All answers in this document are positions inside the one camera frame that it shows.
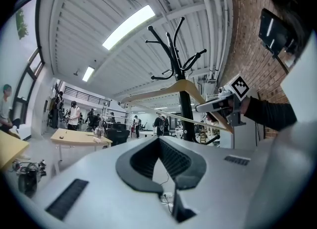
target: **black sleeve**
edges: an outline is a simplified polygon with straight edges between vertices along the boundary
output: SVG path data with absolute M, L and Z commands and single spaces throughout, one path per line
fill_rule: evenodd
M 154 122 L 154 127 L 157 127 L 158 125 L 159 125 L 159 118 L 157 117 Z
M 277 131 L 297 121 L 290 104 L 269 103 L 252 97 L 244 116 Z

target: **hand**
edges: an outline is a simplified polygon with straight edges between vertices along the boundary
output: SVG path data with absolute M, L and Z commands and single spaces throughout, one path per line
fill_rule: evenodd
M 250 104 L 250 98 L 245 97 L 243 99 L 243 101 L 241 102 L 240 113 L 242 113 L 244 115 L 246 113 L 246 111 L 248 110 L 249 104 Z M 229 110 L 232 111 L 233 110 L 233 100 L 228 100 L 228 105 L 229 105 Z

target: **railing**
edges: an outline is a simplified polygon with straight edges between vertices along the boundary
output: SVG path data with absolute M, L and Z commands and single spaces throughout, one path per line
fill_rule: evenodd
M 120 103 L 120 102 L 119 102 L 119 106 L 121 106 L 123 109 L 124 109 L 124 108 L 128 108 L 128 104 L 125 104 L 125 103 Z
M 105 103 L 105 106 L 107 106 L 107 107 L 109 107 L 109 105 L 110 105 L 110 101 L 109 100 L 104 100 L 104 99 L 95 97 L 93 95 L 89 95 L 87 93 L 77 91 L 77 90 L 75 90 L 73 88 L 70 88 L 68 86 L 65 87 L 64 94 L 68 94 L 70 96 L 73 96 L 73 97 L 81 99 L 81 100 L 85 100 L 85 101 L 89 101 L 89 102 L 92 102 L 92 103 L 96 103 L 98 105 L 103 105 L 104 103 Z

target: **desk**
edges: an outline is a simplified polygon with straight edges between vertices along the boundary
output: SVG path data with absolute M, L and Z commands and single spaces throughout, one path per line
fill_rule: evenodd
M 0 169 L 5 170 L 28 146 L 28 142 L 0 131 Z
M 141 131 L 140 135 L 145 135 L 145 137 L 147 137 L 147 136 L 156 136 L 156 134 L 154 134 L 154 131 Z
M 59 128 L 53 136 L 51 136 L 51 141 L 53 144 L 58 145 L 59 148 L 59 160 L 62 161 L 61 156 L 61 146 L 62 145 L 70 145 L 70 146 L 94 146 L 95 151 L 97 150 L 97 146 L 104 146 L 105 143 L 108 143 L 108 147 L 111 147 L 112 141 L 101 137 L 100 143 L 96 143 L 93 141 L 94 134 L 92 132 L 83 132 L 83 131 L 74 131 L 74 130 L 68 130 Z M 59 167 L 57 163 L 57 159 L 54 160 L 55 170 L 56 174 L 59 174 Z

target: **floor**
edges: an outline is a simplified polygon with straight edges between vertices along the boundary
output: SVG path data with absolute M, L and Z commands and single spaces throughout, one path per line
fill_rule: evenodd
M 56 175 L 55 167 L 53 165 L 53 152 L 57 151 L 57 146 L 55 146 L 50 137 L 54 134 L 55 129 L 48 127 L 47 132 L 42 136 L 42 139 L 30 138 L 28 140 L 29 147 L 23 153 L 28 157 L 31 157 L 30 160 L 20 160 L 22 162 L 33 162 L 38 163 L 42 159 L 45 160 L 46 173 L 47 175 L 41 178 L 41 181 L 38 183 L 38 191 L 44 188 L 50 180 Z M 101 146 L 97 146 L 97 151 L 101 150 Z M 94 147 L 70 147 L 70 146 L 62 146 L 62 158 L 63 161 L 59 162 L 59 170 L 62 172 L 70 165 L 74 164 L 76 161 L 81 159 L 83 156 L 94 152 Z M 11 168 L 9 168 L 5 172 L 5 177 L 9 181 L 10 185 L 14 188 L 18 188 L 18 176 L 16 172 L 12 172 Z

